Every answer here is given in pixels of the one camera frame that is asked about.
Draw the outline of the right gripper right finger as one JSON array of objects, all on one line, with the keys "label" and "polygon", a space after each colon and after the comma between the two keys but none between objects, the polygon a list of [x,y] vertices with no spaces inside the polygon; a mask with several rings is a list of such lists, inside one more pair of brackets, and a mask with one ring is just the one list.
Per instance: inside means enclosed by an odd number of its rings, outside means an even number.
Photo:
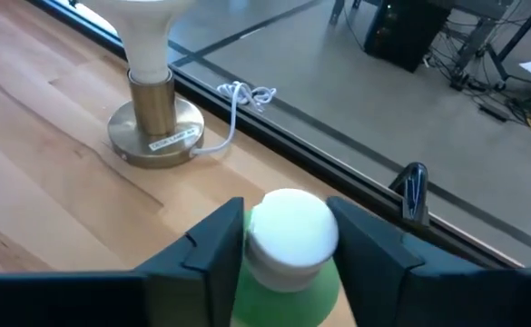
[{"label": "right gripper right finger", "polygon": [[479,266],[333,196],[339,226],[333,260],[360,327],[470,327],[483,322],[471,299]]}]

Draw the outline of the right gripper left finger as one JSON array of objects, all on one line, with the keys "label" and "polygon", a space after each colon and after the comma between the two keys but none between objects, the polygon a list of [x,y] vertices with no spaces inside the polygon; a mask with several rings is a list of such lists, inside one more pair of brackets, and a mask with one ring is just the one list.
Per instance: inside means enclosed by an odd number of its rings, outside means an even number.
[{"label": "right gripper left finger", "polygon": [[135,268],[150,327],[230,327],[243,219],[244,201],[233,197]]}]

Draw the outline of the green paint bottle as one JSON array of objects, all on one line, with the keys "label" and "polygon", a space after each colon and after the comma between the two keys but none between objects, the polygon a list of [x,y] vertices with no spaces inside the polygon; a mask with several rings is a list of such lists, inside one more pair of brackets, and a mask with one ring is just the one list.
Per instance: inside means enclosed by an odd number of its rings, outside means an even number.
[{"label": "green paint bottle", "polygon": [[266,193],[245,216],[231,327],[354,327],[332,259],[336,219],[300,189]]}]

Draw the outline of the black computer tower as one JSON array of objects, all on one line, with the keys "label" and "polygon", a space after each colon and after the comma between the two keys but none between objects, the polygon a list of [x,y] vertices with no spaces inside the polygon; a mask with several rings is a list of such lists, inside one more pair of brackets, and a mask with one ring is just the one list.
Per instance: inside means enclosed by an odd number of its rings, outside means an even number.
[{"label": "black computer tower", "polygon": [[456,0],[380,0],[364,51],[408,72],[422,63]]}]

